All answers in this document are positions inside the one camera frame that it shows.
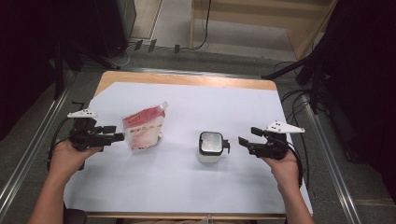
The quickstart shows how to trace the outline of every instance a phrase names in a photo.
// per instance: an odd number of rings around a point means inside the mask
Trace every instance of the plastic bag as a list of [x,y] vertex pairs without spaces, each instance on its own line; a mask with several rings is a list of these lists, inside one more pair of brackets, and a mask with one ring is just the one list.
[[162,138],[161,127],[168,103],[146,108],[122,120],[131,150],[154,147]]

